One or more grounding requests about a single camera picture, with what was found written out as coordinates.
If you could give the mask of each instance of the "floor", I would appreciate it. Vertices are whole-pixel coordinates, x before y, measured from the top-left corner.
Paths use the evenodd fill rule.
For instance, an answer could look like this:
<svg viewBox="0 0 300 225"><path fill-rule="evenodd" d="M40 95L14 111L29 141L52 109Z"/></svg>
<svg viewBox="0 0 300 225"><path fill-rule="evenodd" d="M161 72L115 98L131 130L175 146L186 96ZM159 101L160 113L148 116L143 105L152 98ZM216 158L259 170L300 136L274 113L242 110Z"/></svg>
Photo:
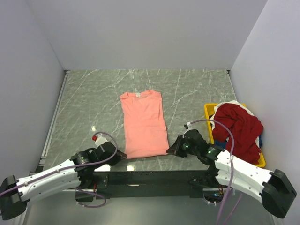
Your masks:
<svg viewBox="0 0 300 225"><path fill-rule="evenodd" d="M123 112L119 96L126 91L160 91L168 141L172 145L188 121L204 118L204 104L235 100L226 70L71 70L48 143L44 169L94 147L96 131L106 131L124 151ZM194 126L208 140L206 123ZM202 170L195 156L159 156L124 160L111 171Z"/></svg>
<svg viewBox="0 0 300 225"><path fill-rule="evenodd" d="M164 118L169 144L185 131L188 121L204 117L205 103L235 100L226 70L72 70L66 84L47 143L45 169L70 158L78 151L93 147L96 131L116 137L120 150L125 148L123 113L119 95L126 91L154 89L162 93ZM207 124L196 126L208 140ZM160 156L124 160L112 171L161 171L206 169L196 157ZM239 194L225 205L224 221ZM75 194L67 190L41 200L29 208L28 225L213 225L219 205L203 199L181 197L113 198L100 209L76 205ZM228 222L231 225L273 225L271 215L254 198L244 195Z"/></svg>
<svg viewBox="0 0 300 225"><path fill-rule="evenodd" d="M234 207L239 193L225 205L221 223ZM215 225L219 205L182 197L115 198L102 208L83 208L74 192L61 192L29 208L24 225ZM228 225L274 225L271 215L254 198L244 195Z"/></svg>

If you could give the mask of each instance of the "black bracket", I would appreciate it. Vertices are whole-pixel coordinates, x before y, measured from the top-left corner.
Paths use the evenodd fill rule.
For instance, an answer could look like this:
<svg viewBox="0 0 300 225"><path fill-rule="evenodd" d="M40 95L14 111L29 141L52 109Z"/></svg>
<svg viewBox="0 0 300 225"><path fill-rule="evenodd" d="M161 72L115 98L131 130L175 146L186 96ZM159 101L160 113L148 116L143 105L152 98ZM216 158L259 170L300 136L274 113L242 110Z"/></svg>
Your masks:
<svg viewBox="0 0 300 225"><path fill-rule="evenodd" d="M184 157L188 156L188 153L185 151L185 148L183 147L184 144L185 144L185 141L184 141L183 135L178 135L176 141L166 151L166 153L184 158Z"/></svg>
<svg viewBox="0 0 300 225"><path fill-rule="evenodd" d="M15 176L6 177L0 187L0 193L16 186ZM27 202L21 200L22 193L18 189L11 191L0 197L0 209L3 220L13 219L21 215L26 210Z"/></svg>
<svg viewBox="0 0 300 225"><path fill-rule="evenodd" d="M270 172L272 177L268 183L264 182L262 190L262 205L272 215L284 218L291 207L297 192L290 183L286 174L276 169Z"/></svg>
<svg viewBox="0 0 300 225"><path fill-rule="evenodd" d="M111 142L105 142L99 147L90 148L86 151L80 151L73 155L70 160L74 162L75 165L82 165L87 163L95 163L102 161L106 158L109 158L116 150L116 147ZM82 166L78 167L75 170L78 172L79 180L81 181L80 188L87 188L89 187L93 182L93 172L96 168L104 165L116 165L118 162L120 162L122 159L126 158L127 155L119 150L117 150L117 153L108 160L105 163L97 164L94 166Z"/></svg>
<svg viewBox="0 0 300 225"><path fill-rule="evenodd" d="M107 189L107 185L108 185L108 175L102 175L100 177L97 177L97 189Z"/></svg>

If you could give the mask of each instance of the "red cloth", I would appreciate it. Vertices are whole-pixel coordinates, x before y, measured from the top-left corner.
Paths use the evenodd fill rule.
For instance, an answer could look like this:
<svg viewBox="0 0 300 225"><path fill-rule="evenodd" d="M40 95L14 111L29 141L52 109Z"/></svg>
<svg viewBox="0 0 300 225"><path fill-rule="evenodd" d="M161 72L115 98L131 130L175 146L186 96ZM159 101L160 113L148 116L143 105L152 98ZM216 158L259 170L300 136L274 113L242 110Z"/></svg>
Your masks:
<svg viewBox="0 0 300 225"><path fill-rule="evenodd" d="M261 150L255 140L263 132L263 125L258 118L249 115L239 105L225 103L218 108L214 120L223 123L232 132L235 142L233 155L251 164L258 164ZM215 126L212 136L219 142L225 142L229 133L219 124L215 123ZM231 144L229 137L226 150L230 151Z"/></svg>

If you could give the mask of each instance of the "white cloth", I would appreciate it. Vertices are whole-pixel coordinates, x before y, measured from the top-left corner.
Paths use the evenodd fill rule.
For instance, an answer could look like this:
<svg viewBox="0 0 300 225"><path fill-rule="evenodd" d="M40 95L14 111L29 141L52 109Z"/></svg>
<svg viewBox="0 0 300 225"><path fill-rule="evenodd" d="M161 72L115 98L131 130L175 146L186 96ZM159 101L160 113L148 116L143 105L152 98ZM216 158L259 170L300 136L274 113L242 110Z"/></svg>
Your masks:
<svg viewBox="0 0 300 225"><path fill-rule="evenodd" d="M221 102L220 104L218 104L217 106L215 106L215 107L214 107L215 114L212 115L212 117L210 118L211 120L214 119L214 117L215 117L215 115L216 115L216 112L217 112L218 108L219 108L221 105L224 105L225 103L230 103L230 104L236 104L236 105L239 105L242 109L246 110L247 113L248 113L249 115L254 116L254 114L253 114L250 110L248 110L245 106L243 106L241 103L239 103L239 102L233 100L233 101L230 101L230 102ZM215 126L215 122L211 121L211 124L212 124L211 130L213 131L213 129L216 127L216 126ZM259 147L259 137L256 138L255 144Z"/></svg>

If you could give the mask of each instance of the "black metal frame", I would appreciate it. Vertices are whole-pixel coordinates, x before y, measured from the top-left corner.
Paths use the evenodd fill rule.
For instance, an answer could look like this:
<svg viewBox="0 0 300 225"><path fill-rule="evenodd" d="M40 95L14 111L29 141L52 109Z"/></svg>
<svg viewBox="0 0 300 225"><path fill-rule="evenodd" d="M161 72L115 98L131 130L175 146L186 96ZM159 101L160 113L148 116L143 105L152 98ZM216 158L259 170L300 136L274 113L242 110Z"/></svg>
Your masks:
<svg viewBox="0 0 300 225"><path fill-rule="evenodd" d="M203 188L218 188L206 170L94 172L97 192L112 197L203 197Z"/></svg>

